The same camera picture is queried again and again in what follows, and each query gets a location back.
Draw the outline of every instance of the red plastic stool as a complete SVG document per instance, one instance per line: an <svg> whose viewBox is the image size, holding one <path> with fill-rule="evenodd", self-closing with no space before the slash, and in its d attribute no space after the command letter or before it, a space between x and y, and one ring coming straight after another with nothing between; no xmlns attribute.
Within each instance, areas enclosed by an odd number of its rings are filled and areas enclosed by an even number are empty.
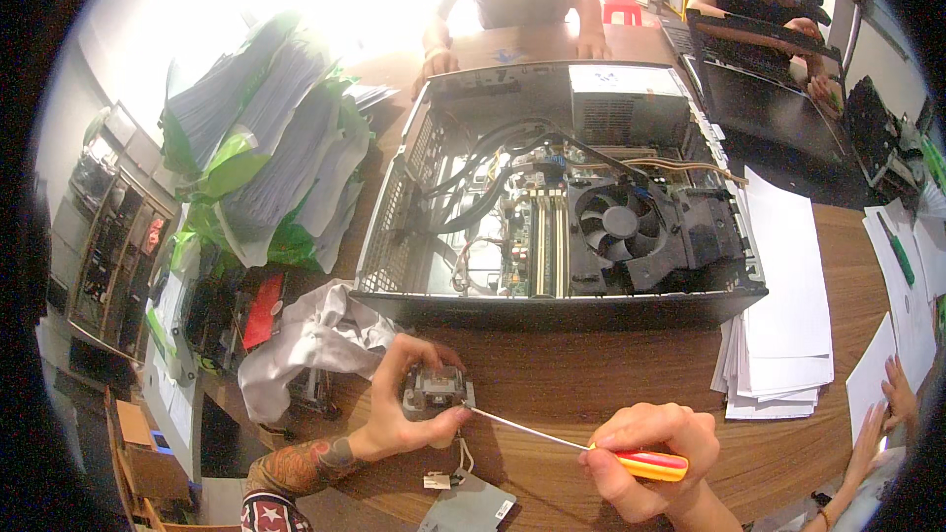
<svg viewBox="0 0 946 532"><path fill-rule="evenodd" d="M623 13L624 25L633 24L638 27L644 25L641 6L636 0L602 0L602 2L604 3L601 11L601 21L603 23L610 23L611 17L615 13ZM628 18L631 17L633 17L634 23L628 21Z"/></svg>

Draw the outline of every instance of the laptop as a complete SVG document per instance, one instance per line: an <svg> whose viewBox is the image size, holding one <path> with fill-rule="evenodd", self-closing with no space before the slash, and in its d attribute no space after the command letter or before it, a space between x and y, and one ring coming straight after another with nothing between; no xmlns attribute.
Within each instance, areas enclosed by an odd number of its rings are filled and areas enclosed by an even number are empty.
<svg viewBox="0 0 946 532"><path fill-rule="evenodd" d="M692 13L687 14L689 23L661 19L661 24L711 122L719 124L727 136L741 141L761 139L774 143L758 150L773 155L781 153L785 164L846 165L851 148L845 145L845 136L825 119L786 68L764 58L726 50L722 44L710 47L693 41L694 33L703 35L694 31L694 25L707 22L751 33L765 32L811 51L824 52L823 46L792 30L779 27L781 31L777 31L777 26L764 21L738 16L709 18Z"/></svg>

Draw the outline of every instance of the hand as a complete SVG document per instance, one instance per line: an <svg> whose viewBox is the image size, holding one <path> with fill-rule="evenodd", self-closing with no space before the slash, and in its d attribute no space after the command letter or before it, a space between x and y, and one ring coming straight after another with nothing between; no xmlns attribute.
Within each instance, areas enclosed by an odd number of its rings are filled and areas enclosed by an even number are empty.
<svg viewBox="0 0 946 532"><path fill-rule="evenodd" d="M410 100L417 99L420 95L420 89L424 88L424 83L428 77L435 74L444 74L446 72L456 72L460 69L457 56L446 46L430 48L424 57L424 65L421 66L420 74L414 81L413 88L410 90Z"/></svg>
<svg viewBox="0 0 946 532"><path fill-rule="evenodd" d="M904 367L900 364L900 355L887 358L883 367L886 369L887 379L881 382L881 389L890 402L892 413L890 419L884 422L883 431L892 430L901 421L904 421L907 427L916 427L919 422L916 395L910 390Z"/></svg>
<svg viewBox="0 0 946 532"><path fill-rule="evenodd" d="M874 459L877 457L877 443L881 437L885 409L882 402L870 405L868 414L864 416L864 423L861 424L861 432L857 435L854 452L847 463L842 487L857 489L877 466Z"/></svg>
<svg viewBox="0 0 946 532"><path fill-rule="evenodd" d="M821 30L818 29L818 24L812 21L810 18L793 18L789 22L785 23L784 27L791 29L792 31L804 33L809 37L813 37L814 39L820 39L824 41L824 38L821 36Z"/></svg>
<svg viewBox="0 0 946 532"><path fill-rule="evenodd" d="M579 60L610 60L611 49L605 42L605 32L578 33Z"/></svg>
<svg viewBox="0 0 946 532"><path fill-rule="evenodd" d="M813 100L820 100L823 103L832 105L832 89L828 84L829 78L826 74L818 74L811 77L808 83L808 94Z"/></svg>
<svg viewBox="0 0 946 532"><path fill-rule="evenodd" d="M467 370L453 349L399 333L374 373L368 423L348 437L356 458L375 461L452 439L473 415L465 407L452 407L432 420L408 421L397 396L408 370L417 362L435 368L447 363Z"/></svg>
<svg viewBox="0 0 946 532"><path fill-rule="evenodd" d="M621 409L599 427L588 440L596 448L582 453L578 460L585 465L585 473L594 479L601 496L618 509L625 521L643 522L698 491L719 455L715 428L716 421L708 413L693 413L690 407L674 403L655 406L639 402ZM645 487L610 452L661 443L690 461L681 481L648 482Z"/></svg>

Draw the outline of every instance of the laptop screen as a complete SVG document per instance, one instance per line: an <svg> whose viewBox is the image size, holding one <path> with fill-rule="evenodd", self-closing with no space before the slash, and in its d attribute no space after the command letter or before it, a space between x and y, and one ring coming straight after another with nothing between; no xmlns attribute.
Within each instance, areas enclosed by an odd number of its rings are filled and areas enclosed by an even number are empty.
<svg viewBox="0 0 946 532"><path fill-rule="evenodd" d="M685 60L706 102L695 60ZM846 149L805 93L728 66L707 62L705 70L714 109L709 117L724 130L773 140L830 163L845 159Z"/></svg>

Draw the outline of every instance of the tattoo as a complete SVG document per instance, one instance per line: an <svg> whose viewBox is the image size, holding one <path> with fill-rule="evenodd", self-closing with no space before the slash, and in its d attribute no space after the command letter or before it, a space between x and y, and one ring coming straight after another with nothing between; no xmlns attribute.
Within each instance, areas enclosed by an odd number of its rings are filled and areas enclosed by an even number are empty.
<svg viewBox="0 0 946 532"><path fill-rule="evenodd" d="M315 439L257 459L247 475L247 491L275 491L294 502L365 464L352 455L347 436Z"/></svg>

